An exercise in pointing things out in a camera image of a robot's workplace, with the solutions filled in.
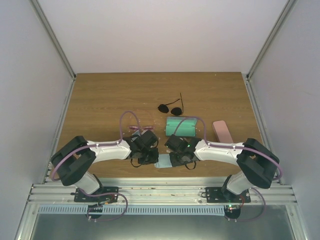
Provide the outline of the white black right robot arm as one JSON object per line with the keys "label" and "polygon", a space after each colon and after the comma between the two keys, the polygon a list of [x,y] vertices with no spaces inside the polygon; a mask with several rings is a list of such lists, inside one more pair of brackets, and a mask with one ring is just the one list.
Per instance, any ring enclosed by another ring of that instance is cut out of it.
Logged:
{"label": "white black right robot arm", "polygon": [[192,137],[186,140],[171,135],[164,144],[170,150],[171,164],[187,165],[200,161],[217,161],[237,165],[240,172],[227,177],[221,196],[228,203],[251,187],[270,188],[280,160],[254,138],[245,142],[219,143]]}

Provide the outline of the black sunglasses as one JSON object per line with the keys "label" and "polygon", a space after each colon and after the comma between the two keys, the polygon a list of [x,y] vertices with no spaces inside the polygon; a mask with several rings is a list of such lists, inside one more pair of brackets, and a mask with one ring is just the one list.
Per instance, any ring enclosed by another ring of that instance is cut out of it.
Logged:
{"label": "black sunglasses", "polygon": [[184,113],[184,101],[182,93],[180,92],[179,98],[172,102],[159,104],[157,110],[163,114],[168,114],[176,117],[182,116]]}

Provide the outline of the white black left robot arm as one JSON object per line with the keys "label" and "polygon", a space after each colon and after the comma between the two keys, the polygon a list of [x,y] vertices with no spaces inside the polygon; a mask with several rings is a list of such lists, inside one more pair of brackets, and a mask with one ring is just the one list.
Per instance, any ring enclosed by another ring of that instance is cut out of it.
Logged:
{"label": "white black left robot arm", "polygon": [[138,160],[138,166],[155,164],[159,157],[158,144],[157,136],[150,130],[117,141],[95,142],[76,136],[51,157],[51,179],[61,181],[64,186],[74,185],[90,201],[98,202],[103,189],[99,179],[89,173],[93,164],[133,159]]}

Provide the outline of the light blue cleaning cloth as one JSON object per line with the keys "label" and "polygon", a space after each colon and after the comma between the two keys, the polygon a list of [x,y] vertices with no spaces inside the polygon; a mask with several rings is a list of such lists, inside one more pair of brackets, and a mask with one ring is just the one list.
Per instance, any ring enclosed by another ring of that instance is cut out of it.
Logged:
{"label": "light blue cleaning cloth", "polygon": [[172,163],[169,154],[160,154],[158,156],[158,162],[154,164],[158,169],[172,168]]}

